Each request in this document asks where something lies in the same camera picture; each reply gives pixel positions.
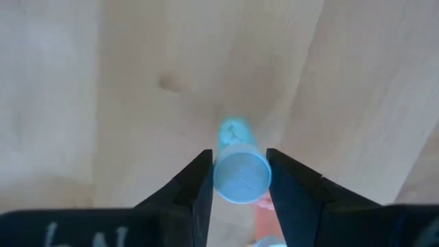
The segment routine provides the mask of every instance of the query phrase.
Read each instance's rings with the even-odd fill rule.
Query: blue plastic piece
[[[258,147],[250,124],[242,117],[229,117],[218,132],[218,155],[213,186],[229,202],[247,204],[267,193],[271,167]]]

